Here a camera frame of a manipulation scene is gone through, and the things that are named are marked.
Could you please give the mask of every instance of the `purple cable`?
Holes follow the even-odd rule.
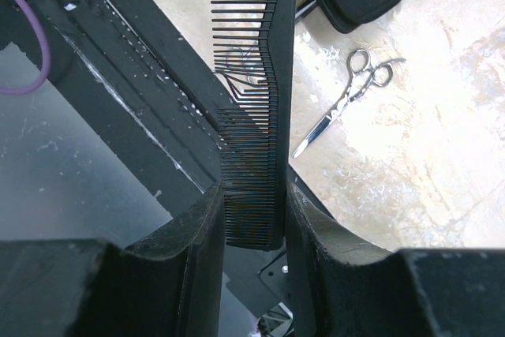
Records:
[[[46,35],[40,25],[37,16],[33,13],[32,9],[25,0],[14,0],[19,8],[23,11],[24,15],[28,18],[28,21],[32,25],[33,31],[37,35],[37,39],[40,44],[40,50],[42,51],[42,68],[40,74],[29,86],[23,88],[5,88],[0,87],[0,94],[4,95],[27,95],[30,92],[34,92],[39,88],[42,83],[44,83],[49,75],[49,70],[51,69],[51,52],[49,49],[49,43],[47,42]]]

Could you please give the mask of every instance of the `purple cord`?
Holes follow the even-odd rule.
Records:
[[[0,94],[4,95],[27,95],[30,92],[34,92],[39,88],[42,83],[44,83],[49,75],[49,70],[51,69],[51,52],[49,49],[49,43],[47,42],[46,35],[40,25],[37,16],[33,13],[32,8],[28,5],[25,0],[14,0],[19,8],[23,11],[24,15],[28,18],[28,21],[32,25],[33,31],[37,35],[37,39],[40,44],[40,50],[42,51],[42,68],[40,74],[29,86],[23,88],[5,88],[0,87]]]

